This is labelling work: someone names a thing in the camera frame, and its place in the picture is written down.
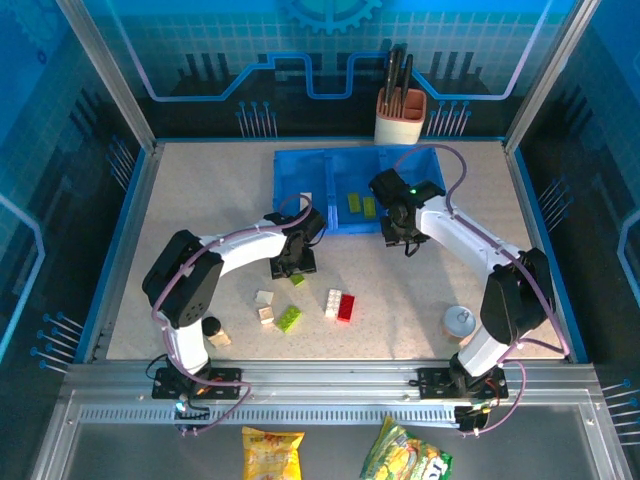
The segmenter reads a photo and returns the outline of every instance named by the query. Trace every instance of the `gear logo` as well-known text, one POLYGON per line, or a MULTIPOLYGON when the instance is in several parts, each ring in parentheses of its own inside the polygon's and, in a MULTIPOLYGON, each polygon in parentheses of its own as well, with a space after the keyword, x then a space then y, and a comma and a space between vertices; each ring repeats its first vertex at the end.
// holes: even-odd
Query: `gear logo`
POLYGON ((382 0, 282 0, 282 6, 302 28, 331 35, 347 33, 348 27, 359 28, 363 19, 371 19, 374 8, 382 6, 382 0))
POLYGON ((29 41, 44 48, 58 30, 59 15, 54 0, 0 0, 0 12, 13 12, 29 41))

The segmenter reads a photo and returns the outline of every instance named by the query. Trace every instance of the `small cube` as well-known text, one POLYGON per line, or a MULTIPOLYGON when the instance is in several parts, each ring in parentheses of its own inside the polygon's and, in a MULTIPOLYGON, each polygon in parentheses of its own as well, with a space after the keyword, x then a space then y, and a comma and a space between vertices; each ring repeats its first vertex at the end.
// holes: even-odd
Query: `small cube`
POLYGON ((273 301, 273 292, 258 290, 258 293, 256 293, 256 303, 264 303, 266 305, 271 305, 272 301, 273 301))
POLYGON ((273 322, 273 309, 271 307, 264 307, 258 310, 260 315, 260 323, 267 325, 273 322))
POLYGON ((360 195, 350 193, 347 195, 347 199, 349 201, 349 213, 360 213, 362 211, 362 208, 360 208, 360 195))
MULTIPOLYGON (((313 202, 313 199, 311 198, 311 192, 300 192, 300 195, 304 195, 305 197, 308 197, 309 200, 313 202)), ((307 208, 307 205, 309 205, 309 202, 307 202, 307 199, 300 197, 300 211, 307 208)))
POLYGON ((229 345, 231 345, 231 339, 226 333, 224 333, 224 330, 222 329, 220 329, 220 331, 215 335, 207 337, 207 340, 209 340, 211 345, 216 348, 228 347, 229 345))
POLYGON ((289 277, 289 279, 291 280, 291 283, 293 283, 296 287, 304 282, 304 277, 299 273, 294 273, 289 277))
POLYGON ((364 197, 362 199, 362 204, 364 205, 364 218, 376 218, 376 201, 373 197, 364 197))

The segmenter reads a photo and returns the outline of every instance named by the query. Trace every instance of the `blue tray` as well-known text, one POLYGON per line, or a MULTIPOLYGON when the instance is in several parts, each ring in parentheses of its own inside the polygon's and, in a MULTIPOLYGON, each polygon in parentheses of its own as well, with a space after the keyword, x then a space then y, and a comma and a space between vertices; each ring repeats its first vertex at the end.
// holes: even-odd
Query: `blue tray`
MULTIPOLYGON (((273 208, 290 195, 311 192, 313 206, 327 220, 327 234, 375 233, 380 231, 380 216, 384 210, 376 201, 376 218, 365 219, 364 210, 349 212, 348 194, 357 193, 360 203, 373 197, 369 182, 378 173, 392 168, 405 152, 414 146, 324 148, 317 150, 282 150, 275 152, 273 161, 273 208)), ((438 157, 433 149, 410 155, 398 173, 409 185, 431 180, 441 187, 444 179, 438 157)), ((291 201, 283 214, 296 215, 300 202, 291 201)))

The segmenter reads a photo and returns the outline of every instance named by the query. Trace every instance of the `small container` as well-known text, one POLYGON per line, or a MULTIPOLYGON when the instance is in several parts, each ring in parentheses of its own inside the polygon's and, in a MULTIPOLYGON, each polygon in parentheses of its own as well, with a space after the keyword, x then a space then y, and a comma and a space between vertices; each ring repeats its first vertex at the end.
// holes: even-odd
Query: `small container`
POLYGON ((420 138, 426 114, 427 95, 422 90, 410 88, 403 108, 400 105, 400 87, 396 87, 388 106, 384 105, 384 88, 380 89, 373 143, 414 145, 420 138))
POLYGON ((460 342, 476 329, 476 317, 471 310, 457 305, 449 308, 442 317, 442 331, 451 340, 460 342))
POLYGON ((202 334, 216 348, 231 345, 231 339, 222 330, 222 324, 216 317, 202 319, 202 334))

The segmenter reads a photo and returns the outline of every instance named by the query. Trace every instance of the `glass panel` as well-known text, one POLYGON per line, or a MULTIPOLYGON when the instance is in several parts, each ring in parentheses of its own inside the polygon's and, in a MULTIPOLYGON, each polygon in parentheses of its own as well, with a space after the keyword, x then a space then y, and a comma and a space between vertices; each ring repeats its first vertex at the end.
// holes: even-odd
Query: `glass panel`
POLYGON ((370 136, 394 44, 423 134, 502 136, 573 0, 87 4, 159 137, 370 136))
POLYGON ((521 146, 587 353, 620 381, 640 371, 638 25, 602 0, 521 146))
POLYGON ((55 2, 0 2, 0 67, 0 477, 28 478, 139 147, 55 2))

